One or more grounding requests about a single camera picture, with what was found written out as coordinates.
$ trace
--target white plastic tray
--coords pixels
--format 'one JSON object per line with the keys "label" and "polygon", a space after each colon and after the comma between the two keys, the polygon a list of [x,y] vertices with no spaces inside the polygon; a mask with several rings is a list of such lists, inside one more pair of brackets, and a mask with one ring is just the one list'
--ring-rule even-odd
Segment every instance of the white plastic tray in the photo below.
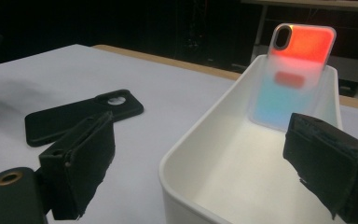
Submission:
{"label": "white plastic tray", "polygon": [[[247,116],[253,83],[266,56],[164,156],[159,166],[168,223],[324,224],[329,211],[282,157],[285,133]],[[327,66],[315,113],[342,129],[337,70]]]}

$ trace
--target black phone case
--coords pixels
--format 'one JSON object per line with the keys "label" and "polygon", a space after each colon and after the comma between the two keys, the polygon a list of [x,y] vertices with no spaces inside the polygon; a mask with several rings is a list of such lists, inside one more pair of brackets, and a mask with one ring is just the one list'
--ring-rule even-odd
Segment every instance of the black phone case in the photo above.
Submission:
{"label": "black phone case", "polygon": [[144,107],[130,91],[119,90],[34,112],[25,117],[27,144],[31,147],[40,147],[55,142],[82,119],[104,111],[112,111],[116,122],[143,113]]}

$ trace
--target phone case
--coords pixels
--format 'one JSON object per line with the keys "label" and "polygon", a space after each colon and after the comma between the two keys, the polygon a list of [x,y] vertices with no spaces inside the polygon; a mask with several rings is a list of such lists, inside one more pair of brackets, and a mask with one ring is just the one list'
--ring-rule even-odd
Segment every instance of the phone case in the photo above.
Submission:
{"label": "phone case", "polygon": [[128,90],[112,91],[94,98],[34,112],[25,117],[26,140],[31,147],[55,142],[82,119],[112,111],[114,122],[144,112],[144,106]]}
{"label": "phone case", "polygon": [[311,115],[335,38],[336,31],[331,27],[279,25],[254,90],[250,119],[285,131],[292,113]]}

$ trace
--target iridescent phone case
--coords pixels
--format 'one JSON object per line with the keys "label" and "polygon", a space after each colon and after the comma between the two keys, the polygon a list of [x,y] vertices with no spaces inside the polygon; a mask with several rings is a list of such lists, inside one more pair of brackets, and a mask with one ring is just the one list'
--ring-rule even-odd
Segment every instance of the iridescent phone case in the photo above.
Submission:
{"label": "iridescent phone case", "polygon": [[312,115],[320,76],[335,38],[331,27],[279,25],[255,85],[250,119],[285,131],[292,113]]}

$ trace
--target wooden table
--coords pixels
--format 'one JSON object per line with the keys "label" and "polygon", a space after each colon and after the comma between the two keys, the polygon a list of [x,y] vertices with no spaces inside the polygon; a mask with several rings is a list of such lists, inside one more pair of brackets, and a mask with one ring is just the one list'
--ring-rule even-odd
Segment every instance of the wooden table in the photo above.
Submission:
{"label": "wooden table", "polygon": [[[236,80],[241,75],[239,73],[229,72],[229,71],[216,69],[216,68],[212,68],[212,67],[207,67],[207,66],[203,66],[203,65],[199,65],[199,64],[181,62],[181,61],[177,61],[174,59],[159,57],[156,55],[146,54],[146,53],[128,50],[128,49],[120,49],[120,48],[107,46],[107,45],[97,45],[97,46],[94,46],[94,48],[103,49],[106,51],[111,51],[111,52],[119,53],[119,54],[126,55],[126,56],[131,56],[133,58],[144,59],[144,60],[148,60],[148,61],[155,62],[155,63],[163,63],[163,64],[167,64],[167,65],[181,67],[181,68],[205,73],[208,75],[225,77],[225,78],[229,78],[232,80]],[[339,102],[341,105],[358,108],[358,99],[357,98],[351,98],[348,96],[340,95]]]}

